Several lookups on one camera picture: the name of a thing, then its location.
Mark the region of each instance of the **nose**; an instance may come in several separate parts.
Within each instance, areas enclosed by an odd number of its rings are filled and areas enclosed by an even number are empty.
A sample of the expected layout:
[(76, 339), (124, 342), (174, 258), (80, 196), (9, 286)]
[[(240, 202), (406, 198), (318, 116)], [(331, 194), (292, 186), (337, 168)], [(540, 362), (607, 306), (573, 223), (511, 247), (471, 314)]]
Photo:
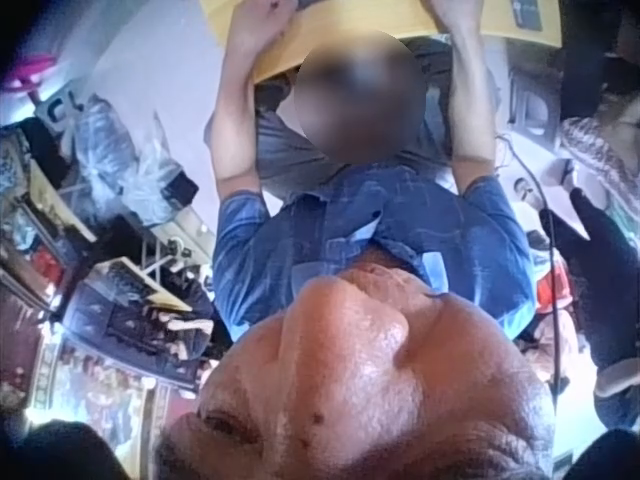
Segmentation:
[(408, 331), (399, 311), (362, 286), (335, 277), (309, 282), (282, 327), (281, 451), (272, 453), (348, 465), (401, 428), (398, 409), (411, 403), (404, 396), (411, 382), (395, 360)]

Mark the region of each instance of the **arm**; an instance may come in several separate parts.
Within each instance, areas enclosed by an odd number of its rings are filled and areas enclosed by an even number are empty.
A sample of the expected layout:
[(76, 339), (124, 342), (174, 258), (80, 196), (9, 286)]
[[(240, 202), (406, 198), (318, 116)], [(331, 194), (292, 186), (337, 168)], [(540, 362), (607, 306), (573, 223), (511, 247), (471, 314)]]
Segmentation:
[(449, 107), (453, 176), (463, 195), (495, 169), (495, 115), (480, 35), (483, 0), (427, 0), (451, 32), (453, 86)]
[(260, 192), (253, 68), (285, 30), (297, 4), (297, 0), (244, 0), (234, 10), (210, 137), (221, 203), (239, 191)]

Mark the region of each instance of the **wrinkled skin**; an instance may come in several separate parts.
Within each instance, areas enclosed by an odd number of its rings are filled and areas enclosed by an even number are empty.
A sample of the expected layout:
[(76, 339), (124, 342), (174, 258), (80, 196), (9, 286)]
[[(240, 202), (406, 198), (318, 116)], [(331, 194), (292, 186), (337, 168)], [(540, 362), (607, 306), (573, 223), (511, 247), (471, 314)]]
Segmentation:
[(198, 472), (233, 479), (496, 478), (548, 471), (552, 438), (549, 391), (495, 321), (374, 264), (253, 327), (170, 430)]

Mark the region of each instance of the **plastic bag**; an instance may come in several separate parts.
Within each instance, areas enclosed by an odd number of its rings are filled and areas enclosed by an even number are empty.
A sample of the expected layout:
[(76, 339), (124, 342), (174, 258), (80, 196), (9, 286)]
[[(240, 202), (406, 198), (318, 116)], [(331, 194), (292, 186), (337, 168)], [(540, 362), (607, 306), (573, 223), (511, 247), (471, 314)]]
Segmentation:
[(137, 169), (122, 182), (122, 202), (136, 212), (145, 227), (166, 223), (177, 213), (162, 190), (182, 171), (171, 158), (167, 139), (157, 113), (154, 129), (140, 152)]
[(91, 184), (96, 215), (107, 220), (117, 213), (114, 200), (127, 172), (137, 165), (133, 141), (111, 104), (92, 95), (77, 119), (74, 144), (82, 175)]

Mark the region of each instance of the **man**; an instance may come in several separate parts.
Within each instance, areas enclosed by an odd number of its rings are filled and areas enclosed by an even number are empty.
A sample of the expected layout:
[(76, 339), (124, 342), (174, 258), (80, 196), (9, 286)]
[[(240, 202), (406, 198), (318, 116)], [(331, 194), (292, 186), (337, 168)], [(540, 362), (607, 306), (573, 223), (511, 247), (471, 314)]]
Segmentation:
[[(509, 338), (531, 318), (534, 297), (526, 238), (493, 177), (482, 2), (430, 5), (453, 41), (462, 195), (405, 167), (359, 166), (271, 219), (250, 78), (296, 2), (237, 7), (212, 132), (222, 199), (213, 263), (223, 318), (236, 337), (251, 328), (209, 377), (198, 412), (167, 432), (160, 478), (550, 472), (549, 390)], [(364, 228), (349, 231), (354, 224)], [(309, 234), (323, 248), (311, 248)]]

